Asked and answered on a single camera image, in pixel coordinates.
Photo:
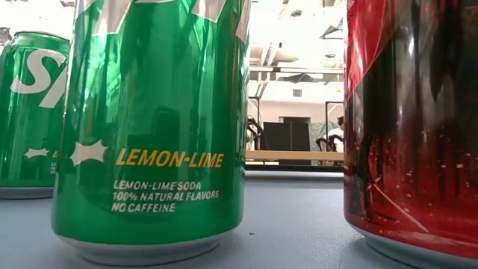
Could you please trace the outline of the person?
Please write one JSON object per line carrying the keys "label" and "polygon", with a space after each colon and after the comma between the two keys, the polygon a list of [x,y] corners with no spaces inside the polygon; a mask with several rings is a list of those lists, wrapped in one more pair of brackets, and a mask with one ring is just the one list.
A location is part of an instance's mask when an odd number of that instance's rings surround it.
{"label": "person", "polygon": [[337,118],[337,128],[333,128],[328,130],[328,132],[324,135],[325,138],[329,138],[332,135],[337,135],[339,137],[344,137],[344,117],[340,116]]}

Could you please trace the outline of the dark background equipment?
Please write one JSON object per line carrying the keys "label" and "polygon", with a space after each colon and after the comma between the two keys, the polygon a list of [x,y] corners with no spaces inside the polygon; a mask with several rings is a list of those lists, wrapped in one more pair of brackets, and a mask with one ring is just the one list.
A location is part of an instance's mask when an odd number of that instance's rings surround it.
{"label": "dark background equipment", "polygon": [[256,121],[253,116],[247,116],[247,130],[246,130],[246,148],[248,150],[257,150],[260,148],[260,139],[263,128],[260,123]]}

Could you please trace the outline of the blue table mat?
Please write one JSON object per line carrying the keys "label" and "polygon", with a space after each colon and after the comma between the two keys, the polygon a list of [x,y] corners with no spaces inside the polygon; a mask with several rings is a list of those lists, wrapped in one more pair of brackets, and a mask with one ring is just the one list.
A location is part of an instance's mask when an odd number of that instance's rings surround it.
{"label": "blue table mat", "polygon": [[118,268],[77,256],[51,229],[52,201],[0,200],[0,269],[414,269],[373,250],[344,219],[341,182],[248,179],[241,225],[204,255]]}

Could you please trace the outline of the red soda can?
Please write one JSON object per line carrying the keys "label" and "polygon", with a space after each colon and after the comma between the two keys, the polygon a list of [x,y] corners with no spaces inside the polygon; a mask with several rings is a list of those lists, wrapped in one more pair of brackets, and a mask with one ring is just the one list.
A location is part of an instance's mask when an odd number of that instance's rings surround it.
{"label": "red soda can", "polygon": [[478,0],[347,0],[344,217],[418,269],[478,269]]}

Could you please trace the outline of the green soda can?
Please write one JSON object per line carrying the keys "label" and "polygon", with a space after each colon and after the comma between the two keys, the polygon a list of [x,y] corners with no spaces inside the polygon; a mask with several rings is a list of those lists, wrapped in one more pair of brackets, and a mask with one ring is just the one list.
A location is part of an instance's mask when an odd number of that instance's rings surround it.
{"label": "green soda can", "polygon": [[54,233],[91,262],[214,249],[243,218],[251,0],[75,0]]}
{"label": "green soda can", "polygon": [[20,31],[0,54],[0,199],[53,195],[68,39]]}

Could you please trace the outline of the black background cabinet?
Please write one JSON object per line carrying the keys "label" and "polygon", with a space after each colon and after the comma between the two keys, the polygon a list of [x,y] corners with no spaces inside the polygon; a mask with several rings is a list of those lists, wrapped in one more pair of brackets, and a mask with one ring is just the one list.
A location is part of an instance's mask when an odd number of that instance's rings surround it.
{"label": "black background cabinet", "polygon": [[310,152],[308,123],[292,118],[283,123],[264,122],[260,149]]}

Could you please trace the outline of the black background metal frame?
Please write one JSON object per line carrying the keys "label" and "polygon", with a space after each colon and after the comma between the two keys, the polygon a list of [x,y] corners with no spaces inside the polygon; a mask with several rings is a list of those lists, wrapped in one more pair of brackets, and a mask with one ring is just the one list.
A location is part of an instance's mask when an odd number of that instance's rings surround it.
{"label": "black background metal frame", "polygon": [[285,102],[251,98],[247,115],[253,116],[263,128],[264,122],[283,123],[290,118],[307,122],[311,151],[320,152],[315,140],[324,137],[328,130],[337,128],[337,118],[343,115],[341,103]]}

